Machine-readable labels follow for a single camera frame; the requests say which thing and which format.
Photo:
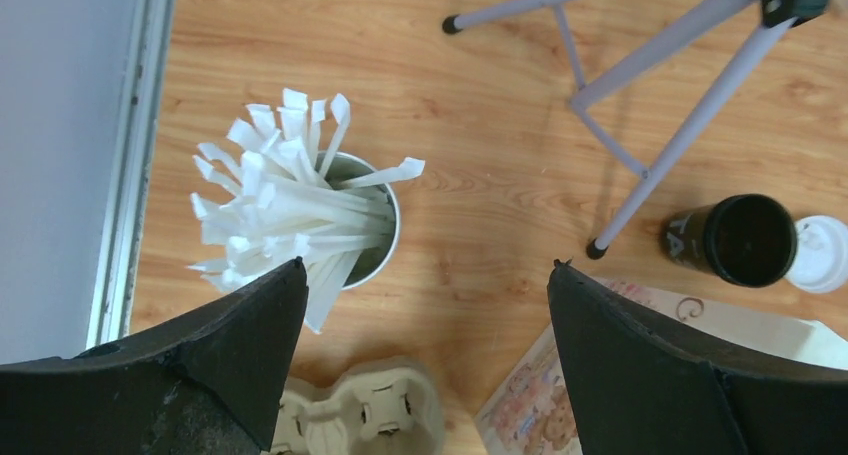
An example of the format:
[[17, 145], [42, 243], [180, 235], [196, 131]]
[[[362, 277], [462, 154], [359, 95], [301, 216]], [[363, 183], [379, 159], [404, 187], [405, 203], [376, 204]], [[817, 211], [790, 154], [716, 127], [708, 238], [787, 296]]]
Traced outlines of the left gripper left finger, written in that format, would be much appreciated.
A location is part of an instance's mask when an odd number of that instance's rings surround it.
[[270, 448], [308, 298], [292, 259], [72, 358], [1, 369], [5, 454], [257, 454]]

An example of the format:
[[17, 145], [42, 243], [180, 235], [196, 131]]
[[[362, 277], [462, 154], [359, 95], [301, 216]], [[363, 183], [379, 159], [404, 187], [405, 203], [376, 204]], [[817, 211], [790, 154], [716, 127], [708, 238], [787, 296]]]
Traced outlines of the kraft paper takeout bag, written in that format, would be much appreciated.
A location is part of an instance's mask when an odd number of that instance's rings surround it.
[[[613, 292], [710, 335], [770, 355], [845, 369], [847, 341], [819, 321], [600, 279]], [[552, 328], [546, 328], [475, 417], [490, 454], [579, 454]]]

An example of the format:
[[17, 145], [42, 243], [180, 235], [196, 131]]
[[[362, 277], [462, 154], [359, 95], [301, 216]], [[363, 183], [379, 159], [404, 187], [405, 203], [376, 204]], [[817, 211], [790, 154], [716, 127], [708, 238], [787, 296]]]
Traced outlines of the black paper cup stack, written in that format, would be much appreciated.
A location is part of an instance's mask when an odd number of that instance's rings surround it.
[[762, 288], [782, 279], [798, 248], [787, 209], [762, 194], [741, 194], [678, 212], [662, 224], [661, 251], [678, 265], [736, 286]]

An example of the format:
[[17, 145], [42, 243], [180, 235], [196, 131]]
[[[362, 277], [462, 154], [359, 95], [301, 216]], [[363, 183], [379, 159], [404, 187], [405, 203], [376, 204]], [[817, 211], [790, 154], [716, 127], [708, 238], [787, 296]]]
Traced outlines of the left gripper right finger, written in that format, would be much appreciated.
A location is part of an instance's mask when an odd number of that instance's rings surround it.
[[743, 347], [556, 261], [548, 302], [586, 454], [843, 454], [847, 374]]

